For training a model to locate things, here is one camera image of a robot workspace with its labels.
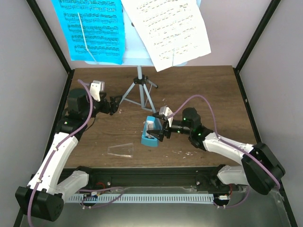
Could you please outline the blue metronome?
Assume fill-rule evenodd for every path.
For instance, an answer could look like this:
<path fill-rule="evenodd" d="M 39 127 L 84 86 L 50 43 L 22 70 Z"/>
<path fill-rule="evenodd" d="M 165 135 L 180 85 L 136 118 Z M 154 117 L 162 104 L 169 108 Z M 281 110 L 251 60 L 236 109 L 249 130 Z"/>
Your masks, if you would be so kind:
<path fill-rule="evenodd" d="M 148 147 L 158 147 L 159 141 L 147 131 L 159 129 L 160 126 L 157 119 L 153 116 L 147 116 L 146 121 L 144 122 L 141 144 Z"/>

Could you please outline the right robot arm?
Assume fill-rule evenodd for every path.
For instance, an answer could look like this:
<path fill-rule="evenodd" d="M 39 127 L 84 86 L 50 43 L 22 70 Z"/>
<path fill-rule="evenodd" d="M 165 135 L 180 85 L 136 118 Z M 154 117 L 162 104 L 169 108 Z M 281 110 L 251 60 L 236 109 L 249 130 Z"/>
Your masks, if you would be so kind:
<path fill-rule="evenodd" d="M 227 184 L 239 184 L 267 195 L 275 186 L 279 186 L 285 175 L 285 169 L 265 143 L 252 145 L 222 137 L 201 123 L 201 117 L 193 107 L 182 111 L 181 120 L 175 120 L 167 106 L 154 113 L 153 117 L 154 120 L 145 122 L 145 137 L 163 141 L 164 138 L 170 138 L 172 133 L 185 134 L 195 148 L 219 154 L 238 163 L 237 166 L 221 167 L 211 177 L 211 187 L 217 191 Z"/>

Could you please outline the white sheet music page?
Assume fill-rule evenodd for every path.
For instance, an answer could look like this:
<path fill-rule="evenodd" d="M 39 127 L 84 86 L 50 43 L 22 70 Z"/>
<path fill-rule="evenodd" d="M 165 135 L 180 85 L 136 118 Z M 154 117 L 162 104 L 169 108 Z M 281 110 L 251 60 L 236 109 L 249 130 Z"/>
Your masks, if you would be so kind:
<path fill-rule="evenodd" d="M 211 53 L 195 0 L 124 0 L 157 72 Z"/>

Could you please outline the clear metronome cover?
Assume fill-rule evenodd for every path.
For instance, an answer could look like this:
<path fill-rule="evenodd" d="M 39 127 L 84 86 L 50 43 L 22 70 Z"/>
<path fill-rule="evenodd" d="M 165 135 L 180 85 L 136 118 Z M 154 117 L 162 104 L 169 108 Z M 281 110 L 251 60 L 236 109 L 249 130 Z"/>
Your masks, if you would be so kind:
<path fill-rule="evenodd" d="M 107 148 L 107 153 L 109 155 L 118 156 L 118 157 L 133 157 L 134 144 L 120 144 L 114 145 Z"/>

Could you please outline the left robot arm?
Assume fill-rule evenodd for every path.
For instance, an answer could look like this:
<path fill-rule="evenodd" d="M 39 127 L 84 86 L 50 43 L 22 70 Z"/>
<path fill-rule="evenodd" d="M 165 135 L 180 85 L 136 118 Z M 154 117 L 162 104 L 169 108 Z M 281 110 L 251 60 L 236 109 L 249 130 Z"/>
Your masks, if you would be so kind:
<path fill-rule="evenodd" d="M 87 88 L 74 88 L 67 96 L 67 115 L 56 126 L 52 145 L 37 173 L 26 187 L 18 187 L 15 196 L 30 225 L 32 218 L 56 221 L 64 203 L 82 189 L 92 191 L 97 180 L 91 168 L 79 166 L 62 182 L 64 166 L 88 127 L 98 113 L 113 115 L 119 108 L 122 96 L 106 99 L 106 92 L 93 97 Z"/>

